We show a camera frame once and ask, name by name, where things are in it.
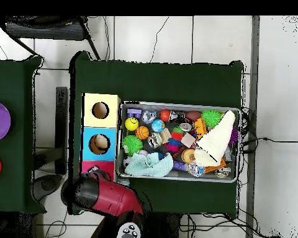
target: green spiky ball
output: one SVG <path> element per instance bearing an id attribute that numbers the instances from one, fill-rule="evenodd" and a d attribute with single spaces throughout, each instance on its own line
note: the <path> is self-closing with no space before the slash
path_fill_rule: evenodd
<path id="1" fill-rule="evenodd" d="M 215 127 L 221 120 L 221 113 L 217 110 L 203 110 L 201 117 L 205 121 L 206 127 Z"/>
<path id="2" fill-rule="evenodd" d="M 122 140 L 122 146 L 126 154 L 133 156 L 134 153 L 142 149 L 143 144 L 135 135 L 128 135 Z"/>
<path id="3" fill-rule="evenodd" d="M 174 132 L 177 132 L 177 133 L 184 133 L 184 131 L 183 131 L 179 126 L 174 127 L 174 128 L 173 128 L 173 131 L 174 131 Z"/>

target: light blue cloth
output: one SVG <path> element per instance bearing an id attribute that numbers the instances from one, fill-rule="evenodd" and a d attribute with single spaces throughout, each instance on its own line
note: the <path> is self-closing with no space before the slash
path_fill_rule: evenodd
<path id="1" fill-rule="evenodd" d="M 173 159 L 170 153 L 159 161 L 158 153 L 147 156 L 135 153 L 125 169 L 125 173 L 133 176 L 164 177 L 173 168 Z"/>

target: round hole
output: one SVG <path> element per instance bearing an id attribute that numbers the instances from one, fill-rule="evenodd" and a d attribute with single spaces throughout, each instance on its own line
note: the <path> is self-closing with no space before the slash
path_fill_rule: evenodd
<path id="1" fill-rule="evenodd" d="M 109 114 L 109 107 L 104 102 L 97 102 L 94 104 L 92 108 L 92 114 L 95 118 L 104 119 Z"/>
<path id="2" fill-rule="evenodd" d="M 89 140 L 89 149 L 94 154 L 105 154 L 111 146 L 111 142 L 106 135 L 96 134 Z"/>

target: dark green tablecloth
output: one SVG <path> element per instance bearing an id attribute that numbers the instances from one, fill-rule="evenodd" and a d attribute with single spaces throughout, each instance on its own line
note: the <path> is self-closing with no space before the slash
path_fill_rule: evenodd
<path id="1" fill-rule="evenodd" d="M 0 61 L 0 103 L 11 115 L 11 127 L 0 140 L 0 211 L 43 213 L 31 194 L 33 154 L 32 83 L 42 58 Z"/>
<path id="2" fill-rule="evenodd" d="M 82 92 L 117 94 L 122 100 L 240 108 L 242 68 L 240 61 L 230 65 L 90 61 L 86 52 L 79 52 L 70 68 L 70 103 L 75 114 L 70 124 L 74 128 L 73 170 L 79 164 Z M 142 200 L 146 201 L 143 193 L 147 194 L 156 212 L 235 216 L 236 182 L 133 178 L 130 185 Z"/>

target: metal tray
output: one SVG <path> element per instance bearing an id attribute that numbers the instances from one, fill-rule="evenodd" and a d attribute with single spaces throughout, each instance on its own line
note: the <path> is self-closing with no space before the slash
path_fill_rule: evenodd
<path id="1" fill-rule="evenodd" d="M 197 181 L 197 182 L 222 182 L 222 183 L 232 183 L 236 181 L 237 175 L 238 175 L 238 163 L 239 163 L 239 153 L 240 153 L 240 138 L 237 143 L 235 143 L 230 149 L 232 150 L 232 161 L 227 162 L 227 165 L 230 166 L 231 172 L 230 174 L 225 178 L 218 178 L 214 172 L 209 172 L 207 174 L 204 174 L 201 178 L 197 178 L 188 172 L 180 171 L 176 169 L 172 169 L 172 171 L 164 177 L 156 178 L 151 176 L 131 176 L 129 174 L 124 173 L 124 167 L 123 167 L 123 159 L 125 158 L 126 154 L 124 153 L 124 149 L 122 148 L 122 140 L 124 137 L 130 134 L 135 134 L 134 131 L 128 131 L 125 128 L 125 120 L 127 119 L 127 109 L 128 108 L 139 108 L 142 110 L 156 110 L 157 116 L 159 116 L 159 111 L 168 109 L 168 110 L 182 110 L 185 112 L 189 112 L 191 110 L 197 110 L 197 111 L 203 111 L 203 110 L 218 110 L 221 113 L 226 112 L 227 110 L 231 110 L 235 114 L 235 123 L 238 130 L 242 125 L 242 112 L 238 108 L 223 108 L 223 107 L 207 107 L 207 106 L 198 106 L 198 105 L 183 105 L 183 104 L 163 104 L 163 103 L 154 103 L 154 102 L 137 102 L 135 104 L 134 102 L 122 102 L 119 106 L 119 116 L 121 119 L 121 123 L 119 123 L 118 126 L 118 133 L 117 133 L 117 157 L 116 157 L 116 174 L 120 177 L 124 178 L 146 178 L 146 179 L 160 179 L 160 180 L 186 180 L 186 181 Z M 147 124 L 145 124 L 142 119 L 139 120 L 139 126 L 145 125 L 149 127 Z M 175 126 L 178 126 L 178 123 L 165 123 L 166 127 L 172 131 L 172 129 Z M 146 139 L 143 140 L 143 149 L 148 151 L 149 153 L 152 153 L 154 151 L 160 151 L 163 154 L 167 153 L 167 150 L 165 147 L 160 146 L 157 149 L 152 149 L 148 141 Z"/>

